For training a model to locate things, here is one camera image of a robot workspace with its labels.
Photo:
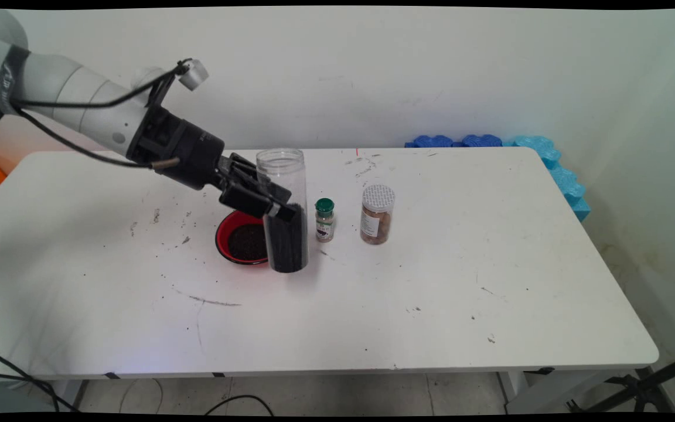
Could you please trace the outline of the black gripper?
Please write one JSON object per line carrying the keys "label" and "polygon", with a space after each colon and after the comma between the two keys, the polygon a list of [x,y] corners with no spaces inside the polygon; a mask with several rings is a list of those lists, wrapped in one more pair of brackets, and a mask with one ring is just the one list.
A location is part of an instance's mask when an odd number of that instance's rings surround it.
{"label": "black gripper", "polygon": [[[171,178],[191,189],[213,185],[221,191],[220,203],[255,218],[271,217],[290,222],[294,206],[292,193],[267,176],[259,180],[254,163],[230,153],[229,176],[224,178],[218,165],[225,143],[197,125],[152,105],[128,147],[127,158],[137,164],[152,165],[155,173]],[[170,165],[161,168],[158,163]]]}

